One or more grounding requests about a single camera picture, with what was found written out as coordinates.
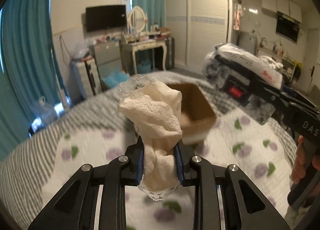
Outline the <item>right hand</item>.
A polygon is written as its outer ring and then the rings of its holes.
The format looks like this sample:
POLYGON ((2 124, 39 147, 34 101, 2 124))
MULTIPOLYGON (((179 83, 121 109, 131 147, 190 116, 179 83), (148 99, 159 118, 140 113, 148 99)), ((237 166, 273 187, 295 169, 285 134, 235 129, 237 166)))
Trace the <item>right hand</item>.
MULTIPOLYGON (((305 155, 305 148, 304 148, 304 137, 302 135, 298 138, 298 147, 296 151, 296 159, 294 168, 291 173, 291 178, 294 184, 298 184, 301 179, 306 176, 306 155, 305 155)), ((320 158, 319 155, 313 157, 312 165, 317 170, 320 170, 320 158)))

